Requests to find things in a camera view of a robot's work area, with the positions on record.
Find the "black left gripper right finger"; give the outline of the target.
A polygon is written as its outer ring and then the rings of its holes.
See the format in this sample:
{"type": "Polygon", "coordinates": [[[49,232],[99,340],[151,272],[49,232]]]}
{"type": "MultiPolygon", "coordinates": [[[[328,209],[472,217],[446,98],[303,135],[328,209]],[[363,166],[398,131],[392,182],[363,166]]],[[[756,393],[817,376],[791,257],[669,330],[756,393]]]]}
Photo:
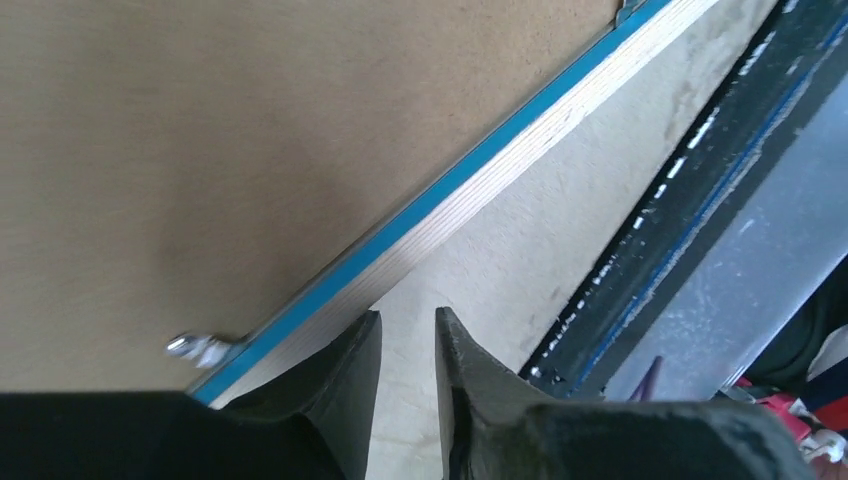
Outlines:
{"type": "Polygon", "coordinates": [[[554,398],[479,345],[455,312],[435,312],[447,479],[810,479],[768,410],[737,401],[554,398]]]}

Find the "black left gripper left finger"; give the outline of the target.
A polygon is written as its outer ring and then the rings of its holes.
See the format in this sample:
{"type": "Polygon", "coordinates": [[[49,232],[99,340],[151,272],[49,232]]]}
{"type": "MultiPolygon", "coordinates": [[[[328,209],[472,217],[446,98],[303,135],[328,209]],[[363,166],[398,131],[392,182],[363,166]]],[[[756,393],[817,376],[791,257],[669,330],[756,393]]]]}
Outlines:
{"type": "Polygon", "coordinates": [[[5,394],[5,479],[362,479],[381,366],[376,311],[222,409],[179,392],[5,394]]]}

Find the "blue wooden picture frame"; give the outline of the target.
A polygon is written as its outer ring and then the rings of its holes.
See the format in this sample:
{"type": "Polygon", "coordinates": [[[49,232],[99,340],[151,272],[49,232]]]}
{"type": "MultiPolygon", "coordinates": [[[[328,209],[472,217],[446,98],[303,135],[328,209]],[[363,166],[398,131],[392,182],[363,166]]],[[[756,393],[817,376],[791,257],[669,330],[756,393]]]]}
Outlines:
{"type": "Polygon", "coordinates": [[[219,408],[323,348],[550,151],[577,155],[632,140],[649,124],[626,85],[711,8],[628,1],[613,29],[372,235],[192,386],[219,408]]]}

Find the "brown cardboard backing board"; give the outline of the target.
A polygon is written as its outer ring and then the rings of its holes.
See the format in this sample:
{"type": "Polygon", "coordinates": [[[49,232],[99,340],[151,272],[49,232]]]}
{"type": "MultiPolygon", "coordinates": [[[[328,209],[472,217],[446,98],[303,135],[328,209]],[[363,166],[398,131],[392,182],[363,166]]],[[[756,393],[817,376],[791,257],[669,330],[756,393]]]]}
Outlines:
{"type": "Polygon", "coordinates": [[[1,388],[183,389],[616,1],[5,1],[1,388]]]}

